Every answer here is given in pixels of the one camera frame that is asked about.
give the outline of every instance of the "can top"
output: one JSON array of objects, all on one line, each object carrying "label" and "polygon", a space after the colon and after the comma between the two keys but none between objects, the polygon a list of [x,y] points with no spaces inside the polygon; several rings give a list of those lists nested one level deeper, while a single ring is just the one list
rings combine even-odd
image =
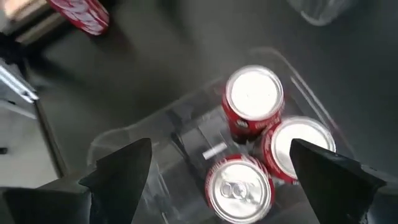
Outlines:
[{"label": "can top", "polygon": [[299,116],[283,119],[272,136],[271,151],[277,165],[292,178],[297,179],[289,154],[290,144],[295,138],[336,152],[333,136],[318,121]]},{"label": "can top", "polygon": [[268,177],[249,158],[222,164],[211,176],[208,189],[215,212],[231,223],[253,223],[271,207]]},{"label": "can top", "polygon": [[233,73],[227,82],[226,96],[235,113],[252,121],[271,117],[283,103],[280,80],[260,65],[248,65]]}]

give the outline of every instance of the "transparent plastic tray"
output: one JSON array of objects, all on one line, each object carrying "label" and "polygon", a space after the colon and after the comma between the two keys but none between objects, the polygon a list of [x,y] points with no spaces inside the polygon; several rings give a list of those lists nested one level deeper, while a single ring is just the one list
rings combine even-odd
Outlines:
[{"label": "transparent plastic tray", "polygon": [[[248,52],[248,65],[265,66],[280,78],[285,92],[284,116],[308,116],[331,131],[337,153],[354,158],[346,139],[301,76],[278,51],[256,48]],[[133,223],[224,223],[208,208],[203,197],[207,170],[233,153],[251,153],[253,145],[231,139],[220,106],[228,77],[221,77],[199,91],[131,126],[99,135],[88,153],[88,163],[140,138],[151,138],[152,164]],[[207,158],[216,146],[226,149]],[[275,179],[275,203],[259,223],[318,223],[300,185]]]}]

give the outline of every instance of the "coca-cola can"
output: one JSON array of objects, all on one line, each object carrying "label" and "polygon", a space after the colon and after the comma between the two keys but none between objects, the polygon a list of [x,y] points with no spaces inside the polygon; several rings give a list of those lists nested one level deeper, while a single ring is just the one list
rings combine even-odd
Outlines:
[{"label": "coca-cola can", "polygon": [[227,81],[222,107],[234,138],[257,136],[280,120],[284,109],[282,84],[266,67],[245,66]]},{"label": "coca-cola can", "polygon": [[336,152],[335,141],[329,130],[312,118],[302,116],[284,118],[264,130],[256,150],[260,152],[261,160],[272,175],[291,184],[297,182],[289,154],[293,139],[303,139]]},{"label": "coca-cola can", "polygon": [[109,14],[98,0],[47,0],[73,25],[83,31],[100,35],[109,27]]},{"label": "coca-cola can", "polygon": [[233,154],[208,172],[205,193],[209,207],[230,223],[254,223],[267,215],[274,201],[274,185],[257,159]]}]

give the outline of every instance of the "dark countertop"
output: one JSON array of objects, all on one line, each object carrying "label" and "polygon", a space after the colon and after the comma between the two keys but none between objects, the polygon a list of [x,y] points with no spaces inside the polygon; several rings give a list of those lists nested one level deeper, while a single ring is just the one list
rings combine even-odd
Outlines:
[{"label": "dark countertop", "polygon": [[72,29],[35,67],[43,111],[67,165],[86,166],[90,142],[127,126],[272,46],[297,69],[356,150],[398,175],[394,124],[395,1],[361,1],[326,27],[285,1],[119,0],[106,36]]}]

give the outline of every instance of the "soda can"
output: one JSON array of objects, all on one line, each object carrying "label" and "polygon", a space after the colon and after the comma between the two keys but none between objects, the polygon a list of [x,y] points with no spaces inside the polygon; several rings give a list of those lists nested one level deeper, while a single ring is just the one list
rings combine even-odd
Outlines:
[{"label": "soda can", "polygon": [[208,172],[205,194],[209,207],[230,223],[254,223],[267,215],[274,201],[274,185],[257,159],[233,154]]},{"label": "soda can", "polygon": [[284,109],[282,84],[268,68],[248,65],[227,81],[222,107],[234,139],[257,136],[280,121]]},{"label": "soda can", "polygon": [[100,35],[109,27],[109,14],[98,0],[47,0],[61,15],[83,31]]},{"label": "soda can", "polygon": [[297,182],[289,154],[290,144],[295,138],[336,152],[335,141],[329,130],[312,118],[289,117],[264,130],[256,150],[272,175],[291,184]]}]

